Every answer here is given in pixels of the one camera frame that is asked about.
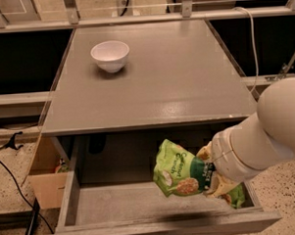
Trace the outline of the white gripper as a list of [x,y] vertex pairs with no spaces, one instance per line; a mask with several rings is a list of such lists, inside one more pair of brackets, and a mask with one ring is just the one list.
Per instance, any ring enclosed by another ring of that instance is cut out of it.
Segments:
[[261,173],[260,170],[244,164],[235,154],[231,144],[231,131],[234,127],[214,135],[212,142],[205,145],[196,157],[202,161],[211,161],[216,166],[218,172],[214,171],[211,182],[204,195],[217,198],[227,194],[239,185],[239,182],[248,181]]

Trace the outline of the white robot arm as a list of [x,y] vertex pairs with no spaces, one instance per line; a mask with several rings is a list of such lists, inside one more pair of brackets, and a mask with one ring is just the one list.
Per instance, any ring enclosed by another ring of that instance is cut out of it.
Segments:
[[257,110],[241,123],[214,135],[197,157],[216,171],[209,197],[226,194],[266,169],[295,159],[295,77],[274,82],[262,92]]

